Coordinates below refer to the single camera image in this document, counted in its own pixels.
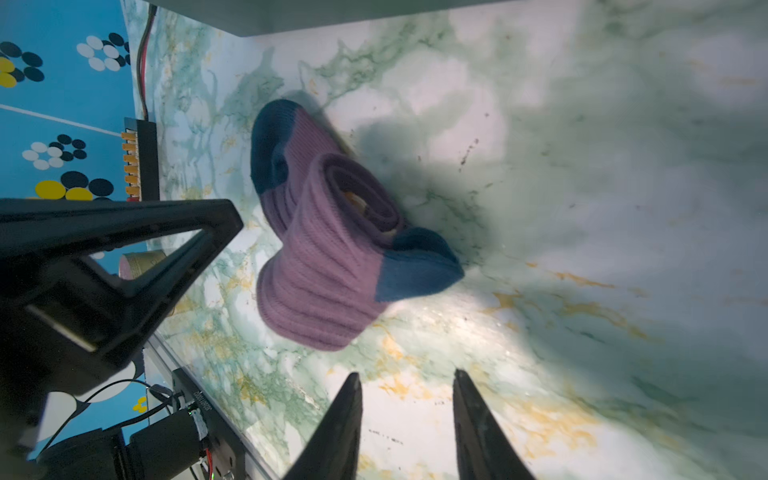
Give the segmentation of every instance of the pair of socks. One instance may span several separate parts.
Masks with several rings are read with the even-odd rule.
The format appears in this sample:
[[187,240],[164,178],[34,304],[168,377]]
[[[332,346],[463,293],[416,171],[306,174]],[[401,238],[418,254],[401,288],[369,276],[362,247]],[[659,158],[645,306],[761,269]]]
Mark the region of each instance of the pair of socks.
[[281,336],[340,350],[391,302],[464,276],[445,240],[409,227],[381,183],[292,101],[259,113],[251,179],[283,241],[257,282],[260,315]]

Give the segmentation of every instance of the yellow dot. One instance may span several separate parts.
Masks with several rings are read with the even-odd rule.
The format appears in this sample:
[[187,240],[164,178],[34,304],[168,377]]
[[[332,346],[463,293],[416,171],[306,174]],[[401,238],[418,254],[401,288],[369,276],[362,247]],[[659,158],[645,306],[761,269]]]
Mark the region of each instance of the yellow dot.
[[93,199],[94,199],[93,194],[82,187],[75,187],[67,190],[67,200],[93,200]]
[[16,67],[13,65],[12,61],[8,60],[6,57],[0,57],[0,71],[11,73],[15,69]]
[[16,86],[16,79],[9,73],[0,73],[0,87],[13,88]]
[[35,186],[35,193],[40,198],[58,200],[67,193],[67,189],[56,180],[44,180]]

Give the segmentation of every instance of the marble tabletop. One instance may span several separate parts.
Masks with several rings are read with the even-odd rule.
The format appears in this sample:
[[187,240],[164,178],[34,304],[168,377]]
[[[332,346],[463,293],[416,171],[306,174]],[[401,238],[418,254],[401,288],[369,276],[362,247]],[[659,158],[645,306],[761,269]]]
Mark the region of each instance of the marble tabletop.
[[[147,4],[124,9],[138,45]],[[768,478],[766,25],[757,0],[519,0],[237,38],[161,9],[162,197],[246,226],[158,332],[278,475],[355,371],[359,477],[457,478],[461,368],[537,478]],[[337,353],[257,312],[280,242],[250,129],[276,98],[467,272]]]

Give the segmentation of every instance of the rolled sock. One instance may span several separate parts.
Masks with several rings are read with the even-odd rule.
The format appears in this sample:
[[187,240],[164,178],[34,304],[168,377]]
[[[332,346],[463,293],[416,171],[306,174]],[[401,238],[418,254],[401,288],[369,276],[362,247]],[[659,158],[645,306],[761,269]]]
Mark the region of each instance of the rolled sock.
[[445,240],[407,227],[370,172],[324,154],[310,165],[282,250],[259,273],[257,300],[281,336],[339,350],[391,302],[440,292],[463,276]]
[[261,109],[251,134],[250,178],[278,237],[290,225],[312,160],[340,153],[328,132],[296,102],[275,100]]

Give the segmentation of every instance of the white line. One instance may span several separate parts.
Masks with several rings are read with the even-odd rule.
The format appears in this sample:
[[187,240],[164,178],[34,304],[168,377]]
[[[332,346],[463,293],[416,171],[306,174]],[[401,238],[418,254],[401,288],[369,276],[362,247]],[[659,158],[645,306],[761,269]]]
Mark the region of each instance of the white line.
[[8,105],[3,105],[3,104],[0,104],[0,108],[2,108],[3,110],[15,111],[19,114],[31,115],[32,117],[44,118],[45,120],[53,120],[53,121],[60,122],[62,124],[72,125],[73,127],[87,128],[88,130],[101,132],[102,134],[114,135],[115,137],[120,137],[120,134],[118,132],[109,131],[109,130],[105,130],[103,128],[98,128],[98,127],[92,127],[90,125],[79,124],[76,121],[69,121],[69,120],[65,120],[64,118],[52,117],[51,115],[43,115],[34,111],[22,110],[21,108],[10,107]]

